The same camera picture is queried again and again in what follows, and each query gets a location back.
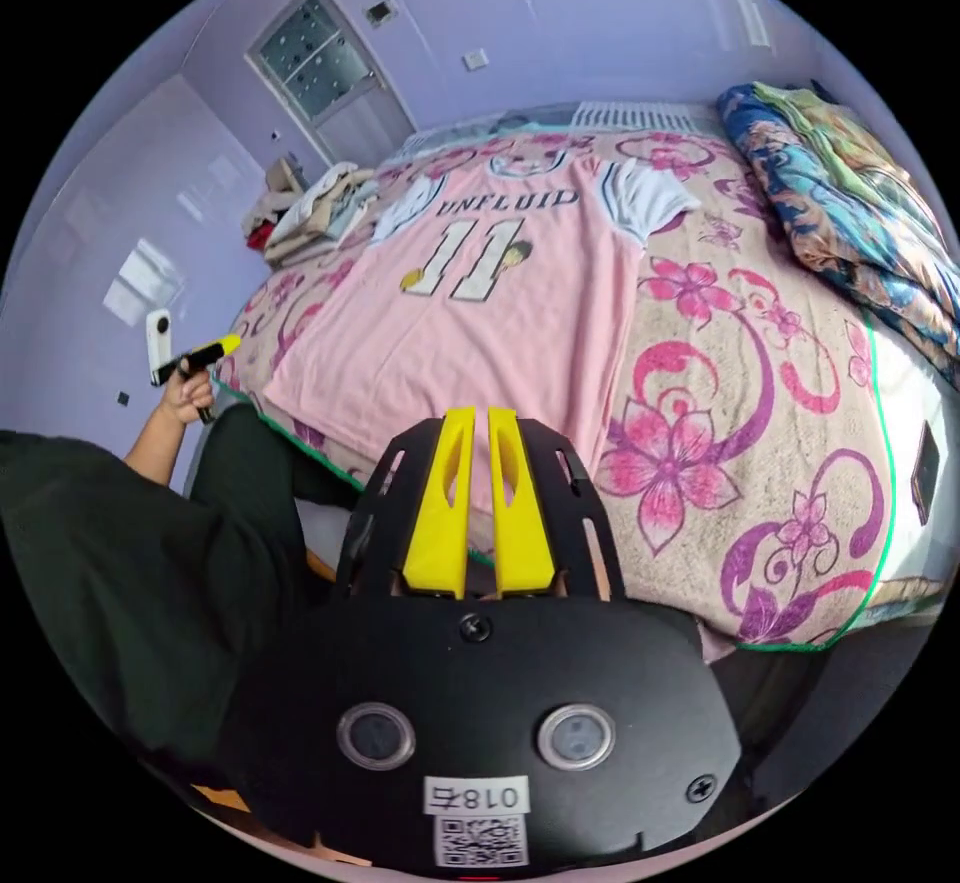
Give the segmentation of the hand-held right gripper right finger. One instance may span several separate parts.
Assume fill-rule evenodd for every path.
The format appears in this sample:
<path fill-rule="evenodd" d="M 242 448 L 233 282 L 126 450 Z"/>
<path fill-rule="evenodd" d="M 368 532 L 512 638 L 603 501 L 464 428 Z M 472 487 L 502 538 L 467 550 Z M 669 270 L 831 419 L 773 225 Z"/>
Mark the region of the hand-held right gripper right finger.
<path fill-rule="evenodd" d="M 513 410 L 488 410 L 488 440 L 497 594 L 541 595 L 552 589 L 555 565 Z"/>

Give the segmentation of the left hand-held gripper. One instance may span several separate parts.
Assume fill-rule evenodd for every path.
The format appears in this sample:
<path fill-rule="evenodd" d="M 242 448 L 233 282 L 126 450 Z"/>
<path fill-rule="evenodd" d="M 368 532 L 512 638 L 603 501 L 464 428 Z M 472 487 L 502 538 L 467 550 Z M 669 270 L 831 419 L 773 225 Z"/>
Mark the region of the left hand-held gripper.
<path fill-rule="evenodd" d="M 170 404 L 174 408 L 179 406 L 180 409 L 183 409 L 181 405 L 177 405 L 173 401 L 173 391 L 169 387 L 170 382 L 178 379 L 181 384 L 184 384 L 197 374 L 207 373 L 215 363 L 233 354 L 241 343 L 242 339 L 239 336 L 228 334 L 203 346 L 196 347 L 188 353 L 175 356 L 153 370 L 151 383 L 155 387 L 163 388 L 162 403 L 164 405 Z"/>

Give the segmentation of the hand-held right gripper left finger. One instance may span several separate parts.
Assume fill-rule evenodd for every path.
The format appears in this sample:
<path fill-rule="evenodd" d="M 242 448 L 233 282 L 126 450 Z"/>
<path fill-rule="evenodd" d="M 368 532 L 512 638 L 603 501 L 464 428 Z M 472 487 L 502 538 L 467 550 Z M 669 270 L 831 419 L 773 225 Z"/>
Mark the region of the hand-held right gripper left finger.
<path fill-rule="evenodd" d="M 465 594 L 475 419 L 475 409 L 463 407 L 440 423 L 402 568 L 413 593 Z"/>

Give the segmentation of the person's left hand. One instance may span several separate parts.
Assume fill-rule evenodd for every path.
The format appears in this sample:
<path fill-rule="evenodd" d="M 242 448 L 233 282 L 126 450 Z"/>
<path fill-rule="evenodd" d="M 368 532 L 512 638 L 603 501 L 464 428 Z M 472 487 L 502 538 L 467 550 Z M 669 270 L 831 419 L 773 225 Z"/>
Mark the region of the person's left hand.
<path fill-rule="evenodd" d="M 206 368 L 195 369 L 186 359 L 168 378 L 157 411 L 178 428 L 205 421 L 214 405 L 213 386 Z"/>

